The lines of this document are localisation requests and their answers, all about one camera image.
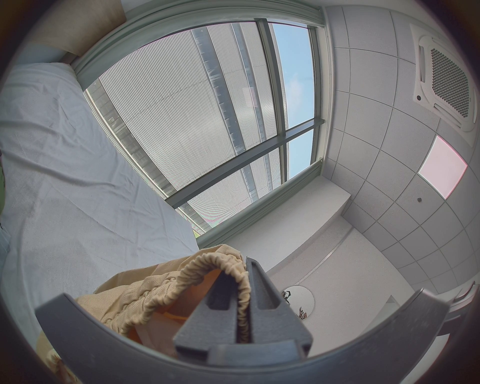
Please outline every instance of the window pane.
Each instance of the window pane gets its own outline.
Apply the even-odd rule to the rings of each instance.
[[[287,129],[313,119],[313,64],[308,29],[270,24],[280,56],[284,98],[287,101]]]
[[[302,172],[310,165],[313,145],[313,130],[293,139],[288,145],[288,178]]]
[[[277,134],[255,23],[210,25],[154,41],[113,65],[86,95],[118,148],[164,198]],[[237,180],[252,199],[272,189],[280,173],[277,159],[261,161]],[[216,220],[207,223],[203,217],[210,217],[195,207],[177,211],[203,234]]]
[[[188,204],[210,228],[217,226],[280,185],[280,154],[276,149],[219,181]],[[246,180],[252,177],[253,187]]]

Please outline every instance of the round mirror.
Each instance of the round mirror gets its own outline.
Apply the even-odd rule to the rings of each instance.
[[[307,288],[294,285],[284,289],[282,296],[300,319],[306,319],[312,313],[315,299]]]

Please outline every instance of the cloud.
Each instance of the cloud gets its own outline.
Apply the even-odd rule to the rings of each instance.
[[[288,82],[285,93],[289,118],[295,120],[303,99],[303,84],[299,82],[297,73]]]

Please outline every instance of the air vent grille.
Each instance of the air vent grille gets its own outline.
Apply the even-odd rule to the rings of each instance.
[[[432,49],[432,88],[464,118],[468,117],[468,79],[447,56]]]

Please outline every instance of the air conditioner louver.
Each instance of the air conditioner louver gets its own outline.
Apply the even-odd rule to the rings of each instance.
[[[413,100],[448,122],[473,147],[477,133],[477,95],[462,61],[430,32],[410,25],[415,44]]]

